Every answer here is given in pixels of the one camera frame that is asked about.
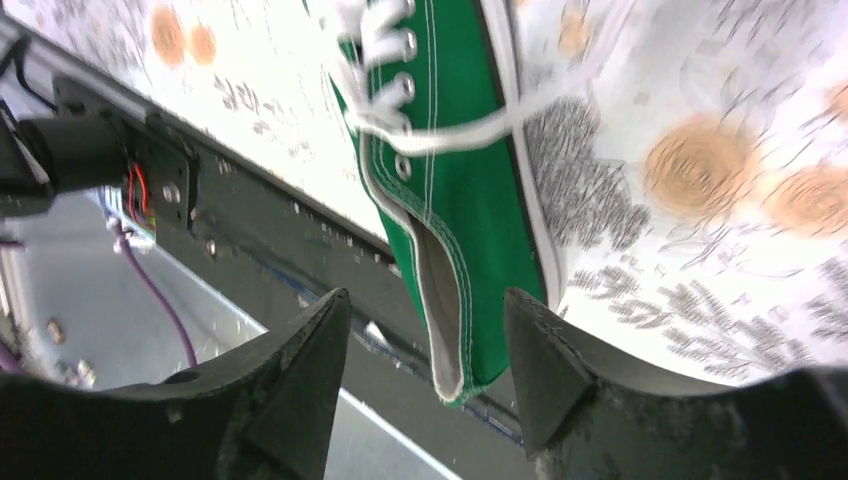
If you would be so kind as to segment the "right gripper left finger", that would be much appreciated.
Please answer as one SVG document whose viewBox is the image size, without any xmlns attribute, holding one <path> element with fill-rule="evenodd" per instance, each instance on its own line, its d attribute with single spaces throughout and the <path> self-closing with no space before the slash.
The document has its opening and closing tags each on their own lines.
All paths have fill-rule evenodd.
<svg viewBox="0 0 848 480">
<path fill-rule="evenodd" d="M 5 479 L 320 479 L 351 324 L 337 288 L 159 384 L 102 392 L 1 378 Z"/>
</svg>

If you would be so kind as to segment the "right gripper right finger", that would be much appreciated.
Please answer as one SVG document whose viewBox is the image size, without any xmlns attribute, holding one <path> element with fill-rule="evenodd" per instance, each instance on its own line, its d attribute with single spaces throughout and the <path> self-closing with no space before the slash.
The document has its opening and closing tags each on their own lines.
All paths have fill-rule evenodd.
<svg viewBox="0 0 848 480">
<path fill-rule="evenodd" d="M 504 296 L 527 457 L 541 479 L 843 479 L 847 372 L 796 369 L 741 388 L 643 361 Z"/>
</svg>

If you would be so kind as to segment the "green white sneaker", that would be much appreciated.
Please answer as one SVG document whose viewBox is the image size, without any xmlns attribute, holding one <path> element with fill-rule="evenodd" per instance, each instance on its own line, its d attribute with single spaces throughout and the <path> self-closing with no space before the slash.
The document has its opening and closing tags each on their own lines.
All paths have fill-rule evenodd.
<svg viewBox="0 0 848 480">
<path fill-rule="evenodd" d="M 315 14 L 327 2 L 306 9 L 328 72 Z M 519 288 L 551 307 L 561 297 L 523 126 L 484 148 L 423 157 L 350 131 L 362 185 L 428 335 L 435 391 L 462 404 L 508 367 L 504 292 Z"/>
</svg>

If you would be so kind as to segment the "white shoelace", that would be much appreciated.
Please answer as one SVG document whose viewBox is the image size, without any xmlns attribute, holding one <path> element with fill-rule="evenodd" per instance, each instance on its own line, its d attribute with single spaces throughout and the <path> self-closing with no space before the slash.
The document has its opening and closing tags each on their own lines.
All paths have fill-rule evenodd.
<svg viewBox="0 0 848 480">
<path fill-rule="evenodd" d="M 329 1 L 315 14 L 347 126 L 423 157 L 494 144 L 596 76 L 632 9 L 607 2 L 580 59 L 534 87 L 508 1 Z"/>
</svg>

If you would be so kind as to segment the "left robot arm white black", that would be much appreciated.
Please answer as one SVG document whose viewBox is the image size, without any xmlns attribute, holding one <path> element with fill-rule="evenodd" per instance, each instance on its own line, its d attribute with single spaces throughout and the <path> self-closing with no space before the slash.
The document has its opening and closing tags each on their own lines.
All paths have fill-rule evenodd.
<svg viewBox="0 0 848 480">
<path fill-rule="evenodd" d="M 1 116 L 1 216 L 46 213 L 55 199 L 122 182 L 128 150 L 119 126 L 103 116 Z"/>
</svg>

